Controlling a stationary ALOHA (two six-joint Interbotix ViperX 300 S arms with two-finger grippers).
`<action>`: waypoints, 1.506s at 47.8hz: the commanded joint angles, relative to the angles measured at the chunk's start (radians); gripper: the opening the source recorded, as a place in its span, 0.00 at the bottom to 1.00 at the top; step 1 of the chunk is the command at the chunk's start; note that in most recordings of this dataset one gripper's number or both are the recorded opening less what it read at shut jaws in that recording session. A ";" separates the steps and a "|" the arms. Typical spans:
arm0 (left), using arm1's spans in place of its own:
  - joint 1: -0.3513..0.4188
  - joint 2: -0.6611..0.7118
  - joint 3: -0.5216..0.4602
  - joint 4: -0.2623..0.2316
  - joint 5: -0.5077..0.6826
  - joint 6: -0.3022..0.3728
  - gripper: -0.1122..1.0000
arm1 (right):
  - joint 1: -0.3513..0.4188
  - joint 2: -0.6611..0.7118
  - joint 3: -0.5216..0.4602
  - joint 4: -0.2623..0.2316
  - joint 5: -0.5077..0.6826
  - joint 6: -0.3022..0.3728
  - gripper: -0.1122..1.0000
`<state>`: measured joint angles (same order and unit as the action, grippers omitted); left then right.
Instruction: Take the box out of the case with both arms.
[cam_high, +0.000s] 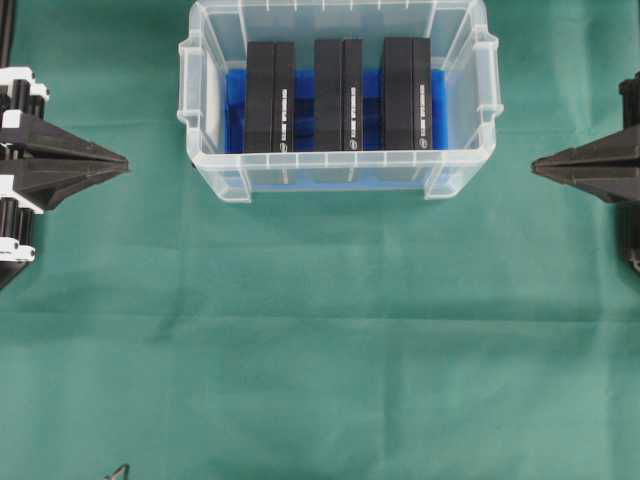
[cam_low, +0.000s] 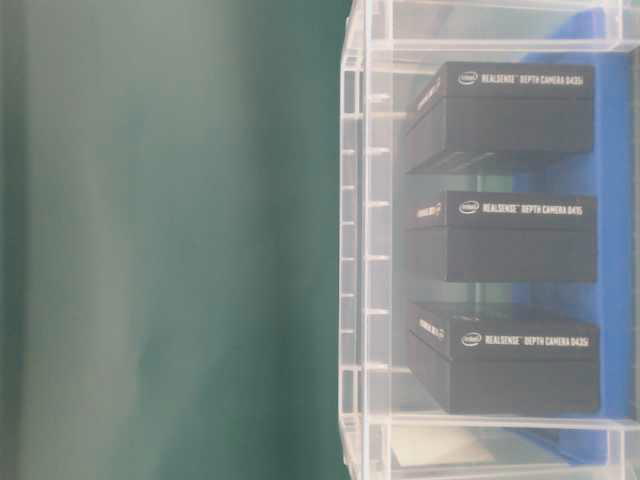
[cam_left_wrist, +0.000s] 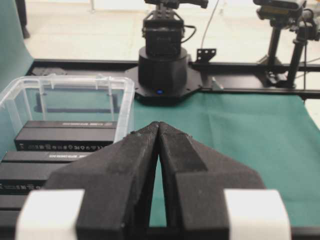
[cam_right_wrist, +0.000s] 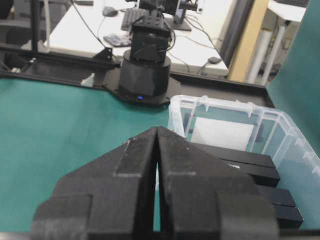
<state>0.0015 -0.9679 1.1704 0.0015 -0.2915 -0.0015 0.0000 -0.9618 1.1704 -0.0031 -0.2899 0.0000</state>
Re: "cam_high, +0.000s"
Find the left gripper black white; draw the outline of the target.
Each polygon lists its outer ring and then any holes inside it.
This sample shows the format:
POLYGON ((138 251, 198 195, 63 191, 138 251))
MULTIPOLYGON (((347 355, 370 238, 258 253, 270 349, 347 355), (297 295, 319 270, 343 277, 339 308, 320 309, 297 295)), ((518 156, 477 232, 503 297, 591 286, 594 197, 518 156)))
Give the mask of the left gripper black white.
POLYGON ((44 120, 49 89, 30 67, 1 69, 1 261, 32 262, 34 218, 129 171, 128 159, 44 120), (18 160, 26 152, 39 158, 18 160))

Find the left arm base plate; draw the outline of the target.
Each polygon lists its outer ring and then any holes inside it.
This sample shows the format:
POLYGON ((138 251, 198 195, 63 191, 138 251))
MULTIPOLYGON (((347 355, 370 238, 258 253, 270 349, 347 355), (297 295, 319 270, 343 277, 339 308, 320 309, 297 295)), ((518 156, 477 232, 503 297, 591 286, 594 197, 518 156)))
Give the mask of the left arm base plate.
POLYGON ((27 266, 25 262, 1 261, 0 262, 0 289, 10 284, 27 266))

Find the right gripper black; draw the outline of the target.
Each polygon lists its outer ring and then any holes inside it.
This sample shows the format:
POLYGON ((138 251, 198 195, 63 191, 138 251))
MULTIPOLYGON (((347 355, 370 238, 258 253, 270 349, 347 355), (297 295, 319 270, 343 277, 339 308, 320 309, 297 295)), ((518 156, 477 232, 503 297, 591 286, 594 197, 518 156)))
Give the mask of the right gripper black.
POLYGON ((639 272, 639 169, 635 167, 564 167, 639 158, 639 74, 619 84, 622 96, 623 130, 591 143, 539 158, 534 174, 589 193, 605 203, 622 203, 618 208, 618 240, 621 254, 639 272))

